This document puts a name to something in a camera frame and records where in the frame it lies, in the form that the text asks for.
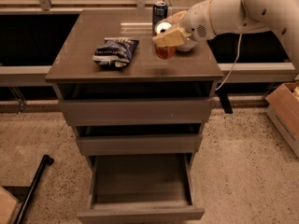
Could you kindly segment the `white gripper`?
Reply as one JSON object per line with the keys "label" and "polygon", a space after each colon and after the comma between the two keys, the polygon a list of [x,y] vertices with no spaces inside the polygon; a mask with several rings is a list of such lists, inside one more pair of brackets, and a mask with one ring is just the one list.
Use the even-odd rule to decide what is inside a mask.
{"label": "white gripper", "polygon": [[207,41],[213,39],[216,33],[211,21],[211,0],[198,3],[190,7],[187,11],[181,10],[164,20],[175,27],[166,30],[152,38],[157,47],[174,47],[183,45],[188,37],[194,41]]}

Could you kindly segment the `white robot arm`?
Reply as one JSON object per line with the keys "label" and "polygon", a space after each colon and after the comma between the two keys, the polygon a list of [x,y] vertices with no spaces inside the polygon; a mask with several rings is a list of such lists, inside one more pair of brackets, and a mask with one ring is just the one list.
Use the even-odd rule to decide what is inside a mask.
{"label": "white robot arm", "polygon": [[299,0],[206,0],[166,20],[171,27],[153,37],[158,47],[270,30],[299,72]]}

